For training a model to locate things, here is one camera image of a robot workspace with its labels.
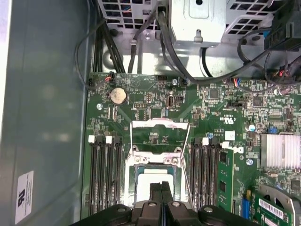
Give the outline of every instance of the black cable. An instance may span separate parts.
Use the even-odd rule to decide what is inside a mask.
[[[163,59],[164,59],[166,65],[167,65],[171,70],[173,70],[174,72],[176,72],[176,73],[178,73],[178,74],[181,74],[181,73],[179,72],[179,70],[173,66],[173,64],[169,61],[169,59],[168,59],[167,56],[166,56],[166,47],[165,47],[164,42],[163,42],[163,36],[162,36],[162,34],[160,34],[160,44],[161,44],[161,48],[162,48]]]
[[[110,54],[111,54],[112,60],[116,59],[116,65],[119,68],[119,72],[120,73],[125,73],[126,70],[123,66],[122,58],[120,56],[120,53],[118,51],[118,48],[117,48],[114,40],[113,40],[113,38],[110,34],[110,30],[109,30],[107,24],[104,25],[103,31],[104,31],[104,35],[106,36],[106,43],[107,43],[107,46],[109,48],[109,51],[110,51],[110,48],[111,48]]]
[[[245,64],[244,66],[230,72],[227,73],[225,75],[222,75],[220,77],[217,78],[205,78],[205,79],[199,79],[196,80],[195,78],[193,78],[188,71],[186,70],[186,68],[183,66],[183,64],[181,63],[179,57],[177,56],[173,44],[171,42],[170,36],[169,36],[169,31],[168,31],[168,27],[166,24],[166,19],[163,13],[159,13],[158,14],[158,22],[161,28],[161,33],[163,35],[163,40],[164,40],[164,44],[166,46],[166,49],[174,63],[174,65],[179,69],[179,71],[186,77],[188,78],[191,83],[194,84],[198,84],[198,85],[208,85],[210,83],[215,83],[215,82],[220,82],[224,79],[228,79],[228,78],[232,78],[235,75],[238,75],[240,73],[242,73],[243,71],[245,71],[246,69],[248,69],[249,67],[251,67],[252,65],[254,65],[256,62],[258,62],[260,59],[262,59],[267,53],[268,51],[265,51],[261,54],[259,54],[256,58],[254,58],[252,61],[250,61],[249,63]]]
[[[136,34],[133,37],[133,40],[138,40],[139,35],[146,30],[152,22],[156,19],[156,9],[157,5],[153,9],[152,13],[150,14],[150,17],[148,20],[139,28],[139,30],[136,32]],[[136,57],[136,51],[137,51],[137,43],[133,44],[131,47],[131,58],[130,58],[130,63],[128,64],[128,69],[127,73],[132,73],[133,72],[133,67],[134,67],[134,62],[135,62],[135,57]]]
[[[97,33],[97,70],[98,72],[103,72],[103,34],[100,28],[98,29]]]
[[[202,48],[202,55],[201,55],[201,57],[202,57],[202,66],[204,68],[204,71],[205,71],[206,75],[208,77],[213,78],[213,75],[210,73],[210,71],[209,71],[209,69],[207,67],[207,64],[206,64],[206,52],[207,52],[207,49],[208,48]]]
[[[258,30],[255,30],[255,31],[250,31],[248,34],[246,34],[245,36],[243,36],[239,41],[238,41],[238,45],[237,45],[237,54],[239,56],[239,58],[244,62],[244,64],[247,64],[250,62],[250,59],[247,58],[244,53],[243,53],[243,50],[241,48],[242,46],[242,42],[243,40],[246,39],[246,37],[250,36],[250,35],[253,35],[253,34],[258,34],[258,33],[262,33],[262,32],[269,32],[271,30],[271,28],[261,28],[261,29],[258,29]],[[254,67],[257,67],[259,70],[263,71],[264,68],[259,65],[259,64],[254,64],[253,65]]]
[[[83,43],[90,35],[92,35],[93,33],[95,33],[95,32],[97,31],[97,29],[98,29],[99,27],[101,27],[104,23],[105,23],[105,19],[103,18],[103,19],[101,19],[100,22],[96,25],[96,27],[94,27],[93,29],[91,29],[91,30],[89,31],[89,33],[86,34],[86,35],[82,38],[82,40],[78,42],[78,44],[77,44],[76,47],[75,47],[75,53],[74,53],[74,57],[75,57],[75,69],[76,69],[76,72],[77,72],[77,74],[78,74],[78,76],[79,76],[79,79],[80,79],[81,83],[82,83],[82,84],[85,86],[85,88],[87,88],[87,89],[93,89],[93,90],[95,90],[95,89],[101,87],[101,86],[105,83],[105,80],[104,80],[104,81],[101,81],[101,82],[100,82],[97,86],[95,86],[95,87],[89,86],[88,84],[86,84],[85,79],[84,79],[83,75],[81,74],[80,68],[79,68],[79,48],[80,48],[81,44],[82,44],[82,43]]]
[[[92,0],[92,3],[96,7],[98,17],[100,19],[102,19],[103,18],[103,13],[100,10],[98,1],[97,0]],[[112,62],[114,64],[114,68],[115,68],[116,72],[125,73],[126,71],[124,69],[123,62],[122,62],[119,50],[118,50],[118,48],[117,48],[117,46],[116,46],[116,44],[115,44],[115,42],[114,42],[114,40],[113,40],[113,38],[110,34],[110,30],[109,30],[108,25],[106,23],[103,25],[102,32],[103,32],[103,38],[104,38],[104,40],[107,44],[108,51],[110,53],[110,56],[111,56]]]
[[[296,81],[292,82],[292,83],[285,83],[284,82],[285,81],[285,76],[282,77],[282,82],[283,83],[281,83],[280,81],[273,81],[271,78],[269,78],[268,73],[267,73],[267,68],[268,68],[268,62],[269,62],[270,56],[271,56],[271,52],[268,53],[267,58],[265,59],[265,62],[264,62],[264,77],[269,83],[274,84],[274,85],[278,85],[278,86],[297,86],[297,85],[301,85],[301,82],[296,82]],[[287,69],[288,72],[291,70],[292,63],[288,66],[288,69]]]
[[[289,67],[287,68],[287,73],[291,74],[292,70],[294,67],[300,66],[301,65],[301,56],[297,57],[294,59],[290,64]]]

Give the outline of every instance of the motherboard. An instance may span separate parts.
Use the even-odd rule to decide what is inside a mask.
[[[164,75],[89,77],[93,86],[104,80],[87,94],[82,218],[132,207],[149,198],[150,183],[167,181],[194,210],[211,204],[262,225],[297,225],[297,212],[273,213],[277,203],[260,190],[300,197],[300,86],[255,94]]]

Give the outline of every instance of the silver heatsink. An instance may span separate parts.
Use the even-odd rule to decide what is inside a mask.
[[[299,135],[262,134],[261,166],[300,169],[301,139]]]

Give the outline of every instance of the capacitor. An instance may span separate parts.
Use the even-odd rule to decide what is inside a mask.
[[[208,137],[209,139],[212,139],[214,137],[213,133],[206,133],[206,137]]]
[[[255,130],[256,130],[256,127],[255,127],[255,125],[253,125],[253,124],[246,124],[245,125],[245,129],[246,129],[246,131],[250,131],[250,132],[255,132]]]
[[[279,91],[279,94],[283,96],[283,95],[289,94],[290,92],[291,92],[291,88],[290,87],[286,87],[284,89],[281,89]]]
[[[177,79],[172,79],[171,84],[176,86],[178,84],[178,80]]]
[[[249,131],[254,132],[256,127],[254,125],[249,125]]]

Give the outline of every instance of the dimm slot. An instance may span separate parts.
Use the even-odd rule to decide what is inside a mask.
[[[105,174],[105,163],[106,163],[106,154],[105,154],[105,144],[104,143],[100,143],[99,144],[99,152],[100,152],[100,172],[99,172],[99,183],[98,183],[98,187],[99,187],[99,209],[100,210],[104,210],[105,206],[104,206],[104,185],[105,185],[105,178],[106,178],[106,174]]]

